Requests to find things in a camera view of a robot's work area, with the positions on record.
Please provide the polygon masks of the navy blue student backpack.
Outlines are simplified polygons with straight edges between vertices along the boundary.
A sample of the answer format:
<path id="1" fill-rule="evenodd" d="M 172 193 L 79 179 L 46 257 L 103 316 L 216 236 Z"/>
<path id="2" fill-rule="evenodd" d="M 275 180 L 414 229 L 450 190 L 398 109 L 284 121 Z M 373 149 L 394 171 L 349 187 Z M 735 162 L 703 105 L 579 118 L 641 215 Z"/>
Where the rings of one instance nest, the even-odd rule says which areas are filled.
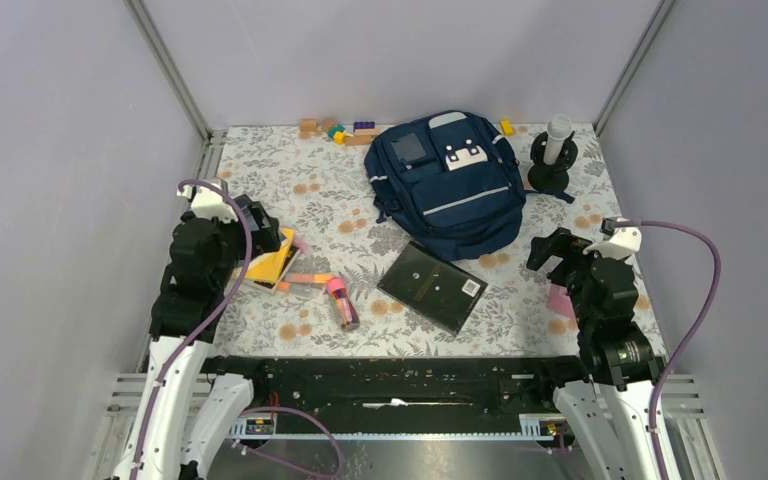
<path id="1" fill-rule="evenodd" d="M 378 222 L 395 222 L 447 261 L 519 235 L 530 190 L 510 142 L 486 118 L 444 111 L 388 128 L 364 158 Z"/>

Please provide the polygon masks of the black notebook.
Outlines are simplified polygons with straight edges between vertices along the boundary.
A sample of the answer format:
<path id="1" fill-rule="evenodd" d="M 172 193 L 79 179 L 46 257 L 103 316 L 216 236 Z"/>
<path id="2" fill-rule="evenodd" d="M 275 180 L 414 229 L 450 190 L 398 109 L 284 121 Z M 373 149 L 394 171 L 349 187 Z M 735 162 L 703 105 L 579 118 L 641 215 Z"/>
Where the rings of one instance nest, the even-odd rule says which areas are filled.
<path id="1" fill-rule="evenodd" d="M 457 335 L 488 284 L 411 241 L 377 287 L 411 311 Z"/>

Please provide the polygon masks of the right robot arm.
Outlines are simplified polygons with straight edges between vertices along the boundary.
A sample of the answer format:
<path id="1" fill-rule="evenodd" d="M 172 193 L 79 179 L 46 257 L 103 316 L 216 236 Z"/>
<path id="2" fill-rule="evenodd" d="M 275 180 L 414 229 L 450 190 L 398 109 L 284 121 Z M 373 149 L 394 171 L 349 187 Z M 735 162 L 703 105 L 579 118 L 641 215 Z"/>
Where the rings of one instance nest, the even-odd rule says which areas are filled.
<path id="1" fill-rule="evenodd" d="M 657 389 L 663 367 L 634 321 L 638 300 L 629 258 L 641 246 L 632 226 L 606 220 L 604 240 L 592 242 L 557 228 L 530 244 L 528 269 L 550 258 L 578 325 L 580 373 L 552 373 L 533 386 L 543 410 L 560 411 L 597 479 L 678 479 Z"/>

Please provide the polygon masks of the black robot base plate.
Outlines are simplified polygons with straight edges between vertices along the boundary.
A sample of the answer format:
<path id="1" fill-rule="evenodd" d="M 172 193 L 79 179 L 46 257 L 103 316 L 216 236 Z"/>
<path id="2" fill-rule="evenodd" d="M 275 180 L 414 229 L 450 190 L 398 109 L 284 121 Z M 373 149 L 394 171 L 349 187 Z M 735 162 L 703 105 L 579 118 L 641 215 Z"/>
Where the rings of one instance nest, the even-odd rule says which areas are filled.
<path id="1" fill-rule="evenodd" d="M 302 410 L 338 434 L 513 434 L 522 414 L 555 412 L 555 388 L 584 378 L 575 356 L 212 357 L 204 374 L 241 374 L 256 407 Z"/>

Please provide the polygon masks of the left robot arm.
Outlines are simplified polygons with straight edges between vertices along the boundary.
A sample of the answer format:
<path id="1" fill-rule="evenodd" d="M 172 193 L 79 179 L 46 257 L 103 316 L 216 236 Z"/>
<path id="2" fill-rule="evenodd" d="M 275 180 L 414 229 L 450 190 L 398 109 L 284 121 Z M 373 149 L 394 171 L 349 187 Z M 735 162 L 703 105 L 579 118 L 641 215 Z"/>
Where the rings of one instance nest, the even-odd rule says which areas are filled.
<path id="1" fill-rule="evenodd" d="M 188 188 L 190 208 L 173 229 L 170 261 L 151 308 L 146 380 L 115 479 L 203 479 L 243 408 L 269 401 L 270 385 L 253 373 L 220 375 L 220 390 L 188 429 L 190 399 L 213 347 L 217 324 L 260 253 L 282 245 L 279 222 L 246 195 Z"/>

